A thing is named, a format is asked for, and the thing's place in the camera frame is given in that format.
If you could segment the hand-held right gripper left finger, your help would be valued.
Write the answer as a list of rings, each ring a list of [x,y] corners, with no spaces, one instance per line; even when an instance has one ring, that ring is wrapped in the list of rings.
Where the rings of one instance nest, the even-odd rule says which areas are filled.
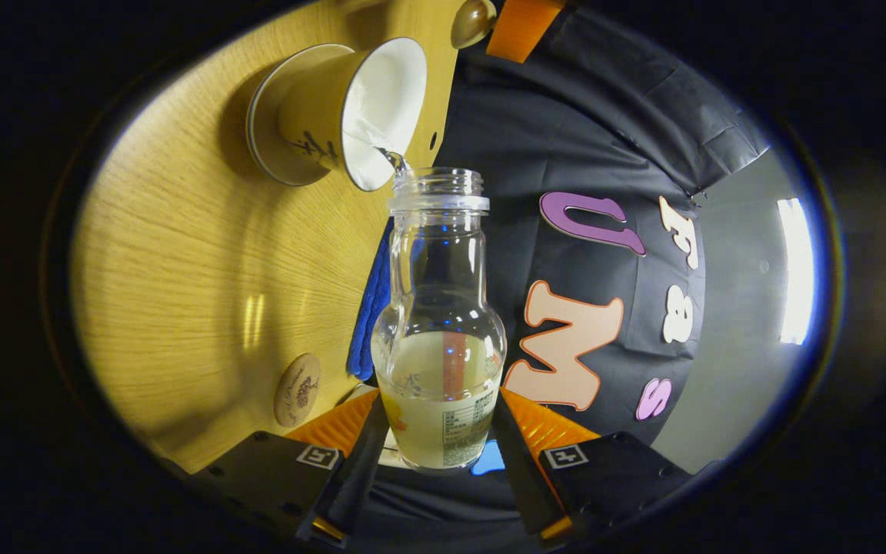
[[[253,432],[190,474],[189,484],[281,539],[342,549],[382,450],[383,403],[374,389],[286,436]]]

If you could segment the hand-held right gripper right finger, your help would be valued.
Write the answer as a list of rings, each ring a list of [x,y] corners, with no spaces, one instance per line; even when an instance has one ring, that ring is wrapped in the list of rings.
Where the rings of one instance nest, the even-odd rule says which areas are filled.
[[[636,525],[693,478],[630,432],[601,436],[500,389],[492,431],[526,533],[577,544]]]

